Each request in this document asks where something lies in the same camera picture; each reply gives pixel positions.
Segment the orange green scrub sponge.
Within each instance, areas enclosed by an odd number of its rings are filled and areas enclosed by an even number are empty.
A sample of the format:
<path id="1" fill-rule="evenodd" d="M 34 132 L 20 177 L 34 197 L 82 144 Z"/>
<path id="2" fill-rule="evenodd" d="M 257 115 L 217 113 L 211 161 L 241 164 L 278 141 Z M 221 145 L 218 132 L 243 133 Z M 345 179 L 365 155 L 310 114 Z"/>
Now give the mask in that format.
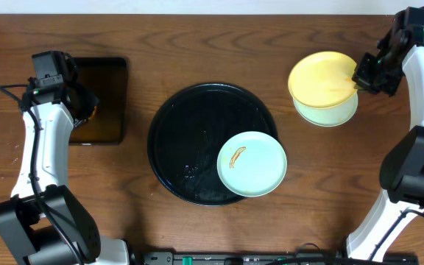
<path id="1" fill-rule="evenodd" d="M 97 106 L 93 106 L 93 109 L 89 113 L 88 119 L 92 119 L 96 115 Z"/>

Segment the yellow plate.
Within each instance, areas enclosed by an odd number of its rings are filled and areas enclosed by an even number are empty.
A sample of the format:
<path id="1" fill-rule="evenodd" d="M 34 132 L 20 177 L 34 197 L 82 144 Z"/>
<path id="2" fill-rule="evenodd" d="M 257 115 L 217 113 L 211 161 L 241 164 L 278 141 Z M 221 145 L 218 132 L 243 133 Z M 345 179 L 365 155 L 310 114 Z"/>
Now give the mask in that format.
<path id="1" fill-rule="evenodd" d="M 308 107 L 335 107 L 356 94 L 352 81 L 355 68 L 355 60 L 340 52 L 311 54 L 291 70 L 289 93 Z"/>

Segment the light blue plate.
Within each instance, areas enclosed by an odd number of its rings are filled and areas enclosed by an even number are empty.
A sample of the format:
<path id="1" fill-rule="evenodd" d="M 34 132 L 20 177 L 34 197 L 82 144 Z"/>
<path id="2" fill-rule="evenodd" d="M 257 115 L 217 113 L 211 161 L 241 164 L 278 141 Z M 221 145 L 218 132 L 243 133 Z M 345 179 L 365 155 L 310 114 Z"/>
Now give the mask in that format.
<path id="1" fill-rule="evenodd" d="M 283 181 L 287 157 L 281 144 L 263 132 L 234 135 L 219 151 L 216 168 L 224 186 L 243 197 L 260 197 Z"/>
<path id="2" fill-rule="evenodd" d="M 357 111 L 358 95 L 354 94 L 347 101 L 329 108 L 306 106 L 293 100 L 297 112 L 308 122 L 321 127 L 336 127 L 349 121 Z"/>

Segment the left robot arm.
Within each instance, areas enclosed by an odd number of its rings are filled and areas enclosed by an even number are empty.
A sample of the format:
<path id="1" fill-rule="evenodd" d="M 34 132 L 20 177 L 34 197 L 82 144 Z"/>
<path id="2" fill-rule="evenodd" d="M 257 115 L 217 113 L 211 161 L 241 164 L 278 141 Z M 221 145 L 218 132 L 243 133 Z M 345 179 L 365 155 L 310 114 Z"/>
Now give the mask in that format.
<path id="1" fill-rule="evenodd" d="M 10 199 L 0 202 L 0 236 L 17 264 L 129 264 L 127 243 L 102 236 L 68 187 L 72 131 L 99 103 L 79 69 L 38 69 L 16 100 L 24 152 Z"/>

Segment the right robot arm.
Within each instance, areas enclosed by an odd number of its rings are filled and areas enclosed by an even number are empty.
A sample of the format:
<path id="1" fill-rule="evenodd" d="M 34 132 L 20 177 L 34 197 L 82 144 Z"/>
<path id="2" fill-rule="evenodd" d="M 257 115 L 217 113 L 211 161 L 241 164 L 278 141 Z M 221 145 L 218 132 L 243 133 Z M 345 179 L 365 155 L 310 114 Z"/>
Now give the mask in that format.
<path id="1" fill-rule="evenodd" d="M 381 262 L 390 245 L 417 216 L 424 216 L 424 26 L 395 27 L 365 54 L 353 81 L 359 90 L 394 95 L 400 81 L 409 88 L 410 130 L 384 158 L 381 192 L 360 226 L 346 239 L 346 256 Z"/>

